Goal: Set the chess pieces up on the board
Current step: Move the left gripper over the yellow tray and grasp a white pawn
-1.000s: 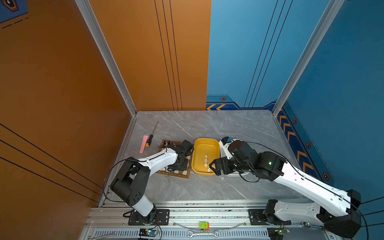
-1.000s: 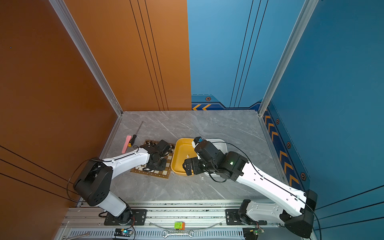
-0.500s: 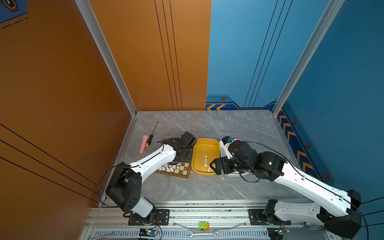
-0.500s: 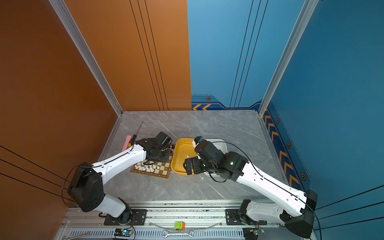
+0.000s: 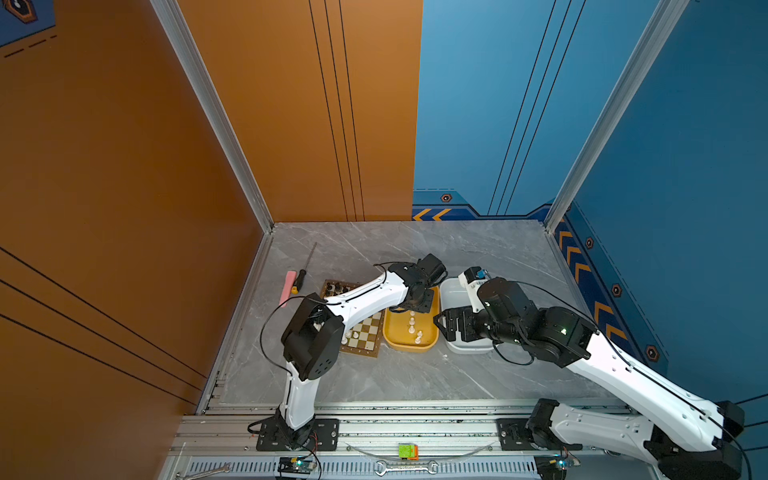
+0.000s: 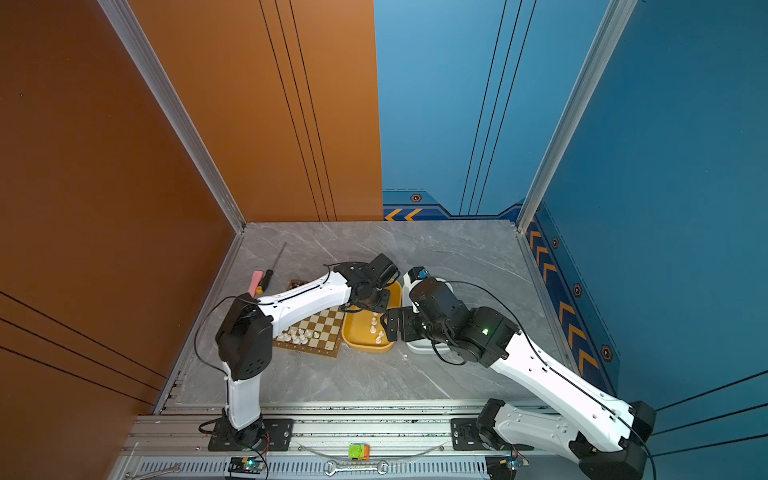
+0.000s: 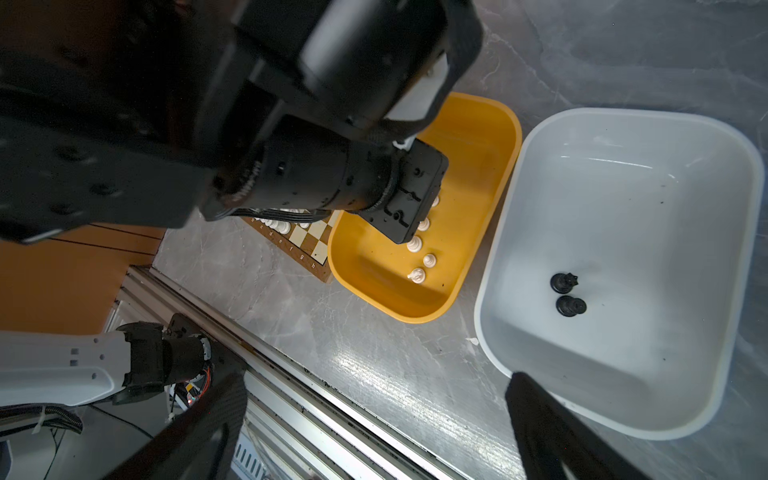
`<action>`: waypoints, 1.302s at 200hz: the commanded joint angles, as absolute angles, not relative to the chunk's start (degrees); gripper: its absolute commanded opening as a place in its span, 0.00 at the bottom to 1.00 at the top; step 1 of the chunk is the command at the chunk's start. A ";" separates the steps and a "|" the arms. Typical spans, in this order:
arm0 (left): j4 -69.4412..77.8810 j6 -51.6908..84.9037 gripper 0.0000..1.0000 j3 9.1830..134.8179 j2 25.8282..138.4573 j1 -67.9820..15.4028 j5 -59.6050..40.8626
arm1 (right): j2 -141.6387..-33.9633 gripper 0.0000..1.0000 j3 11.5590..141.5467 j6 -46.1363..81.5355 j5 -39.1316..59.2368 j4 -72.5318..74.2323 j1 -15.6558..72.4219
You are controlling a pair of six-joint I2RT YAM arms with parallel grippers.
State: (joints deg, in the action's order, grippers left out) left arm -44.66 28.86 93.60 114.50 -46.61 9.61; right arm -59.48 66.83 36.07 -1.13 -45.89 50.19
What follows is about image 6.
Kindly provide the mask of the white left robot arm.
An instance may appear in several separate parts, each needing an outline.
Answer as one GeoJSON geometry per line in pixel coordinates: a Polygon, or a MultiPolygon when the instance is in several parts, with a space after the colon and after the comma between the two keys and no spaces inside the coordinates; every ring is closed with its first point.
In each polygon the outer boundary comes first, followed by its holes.
{"type": "Polygon", "coordinates": [[[230,451],[267,444],[260,406],[261,374],[272,360],[273,339],[295,323],[324,310],[346,307],[372,313],[387,309],[389,285],[400,272],[386,255],[370,262],[339,262],[318,279],[271,296],[241,294],[233,299],[215,335],[226,382],[223,420],[214,432],[230,451]]]}

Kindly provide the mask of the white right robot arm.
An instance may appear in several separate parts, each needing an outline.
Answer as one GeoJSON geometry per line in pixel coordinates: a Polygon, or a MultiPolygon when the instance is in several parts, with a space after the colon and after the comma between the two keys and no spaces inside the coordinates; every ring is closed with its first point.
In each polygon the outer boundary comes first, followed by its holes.
{"type": "Polygon", "coordinates": [[[512,313],[467,307],[445,280],[425,269],[404,277],[403,305],[382,319],[389,340],[425,340],[433,352],[458,356],[525,387],[553,413],[526,411],[488,400],[475,421],[482,445],[519,452],[545,450],[576,463],[590,479],[640,479],[654,466],[646,442],[656,412],[642,401],[627,403],[606,393],[541,349],[512,313]]]}

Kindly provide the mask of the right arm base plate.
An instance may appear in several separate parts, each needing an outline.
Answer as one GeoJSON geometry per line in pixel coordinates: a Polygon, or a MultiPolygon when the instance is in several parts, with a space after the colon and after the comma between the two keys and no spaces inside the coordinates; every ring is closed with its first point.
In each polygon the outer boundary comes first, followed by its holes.
{"type": "Polygon", "coordinates": [[[455,451],[508,451],[530,452],[535,448],[527,444],[516,444],[502,440],[491,433],[483,433],[475,418],[453,418],[450,420],[451,441],[455,451]]]}

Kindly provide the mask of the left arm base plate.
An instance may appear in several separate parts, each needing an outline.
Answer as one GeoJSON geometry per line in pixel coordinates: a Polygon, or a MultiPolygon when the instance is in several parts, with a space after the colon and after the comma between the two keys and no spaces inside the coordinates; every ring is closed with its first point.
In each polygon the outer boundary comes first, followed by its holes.
{"type": "Polygon", "coordinates": [[[260,418],[242,430],[237,430],[222,416],[199,426],[199,431],[209,436],[207,449],[212,452],[286,452],[289,450],[293,429],[294,420],[290,418],[260,418]]]}

